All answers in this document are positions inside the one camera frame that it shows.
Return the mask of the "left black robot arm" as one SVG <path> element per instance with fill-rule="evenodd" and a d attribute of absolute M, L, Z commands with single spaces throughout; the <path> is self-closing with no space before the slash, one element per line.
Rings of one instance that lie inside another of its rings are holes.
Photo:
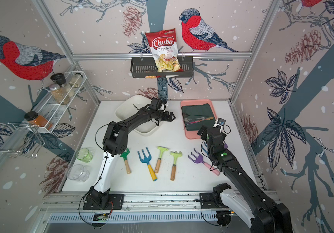
<path fill-rule="evenodd" d="M 87 199 L 93 201 L 100 208 L 105 208 L 109 201 L 111 175 L 118 158 L 125 152 L 128 145 L 128 135 L 138 126 L 155 120 L 172 122 L 176 119 L 173 112 L 162 111 L 150 104 L 142 107 L 137 113 L 120 122 L 110 122 L 103 139 L 103 160 L 98 173 L 97 180 L 88 191 Z"/>

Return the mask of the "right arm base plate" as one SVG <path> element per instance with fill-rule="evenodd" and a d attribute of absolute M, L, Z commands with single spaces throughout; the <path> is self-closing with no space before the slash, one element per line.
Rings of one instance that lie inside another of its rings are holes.
<path fill-rule="evenodd" d="M 199 202 L 202 209 L 228 209 L 229 207 L 222 204 L 213 196 L 212 192 L 204 192 L 199 195 Z"/>

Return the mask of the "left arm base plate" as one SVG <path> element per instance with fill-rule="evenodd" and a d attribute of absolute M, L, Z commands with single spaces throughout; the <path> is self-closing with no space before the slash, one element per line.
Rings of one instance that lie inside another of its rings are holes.
<path fill-rule="evenodd" d="M 90 194 L 84 201 L 83 210 L 121 210 L 124 198 L 124 194 Z"/>

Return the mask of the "purple fork pink handle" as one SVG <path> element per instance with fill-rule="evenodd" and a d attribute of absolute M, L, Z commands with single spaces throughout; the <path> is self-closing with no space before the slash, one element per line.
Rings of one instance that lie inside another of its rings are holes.
<path fill-rule="evenodd" d="M 195 148 L 193 149 L 193 152 L 188 156 L 188 158 L 195 164 L 203 164 L 206 166 L 212 173 L 219 176 L 220 171 L 215 169 L 212 165 L 209 165 L 205 160 L 204 156 L 198 152 Z"/>

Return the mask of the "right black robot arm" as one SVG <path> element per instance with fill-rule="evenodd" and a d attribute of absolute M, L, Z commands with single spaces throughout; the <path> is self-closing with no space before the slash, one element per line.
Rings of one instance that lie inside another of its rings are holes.
<path fill-rule="evenodd" d="M 215 187 L 217 200 L 232 209 L 252 233 L 291 233 L 289 209 L 271 199 L 243 170 L 233 153 L 225 148 L 226 134 L 220 131 L 220 127 L 203 126 L 197 134 L 207 143 L 208 158 L 212 164 L 241 194 L 237 196 L 230 185 L 222 183 Z"/>

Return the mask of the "light green rake wooden handle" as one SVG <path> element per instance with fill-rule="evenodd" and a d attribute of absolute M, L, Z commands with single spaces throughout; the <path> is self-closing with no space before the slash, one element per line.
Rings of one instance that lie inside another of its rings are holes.
<path fill-rule="evenodd" d="M 162 146 L 157 146 L 157 148 L 159 150 L 159 157 L 157 159 L 157 163 L 156 163 L 156 166 L 155 166 L 155 169 L 154 169 L 155 173 L 159 172 L 163 153 L 169 150 L 169 148 L 165 148 L 165 147 L 162 147 Z"/>

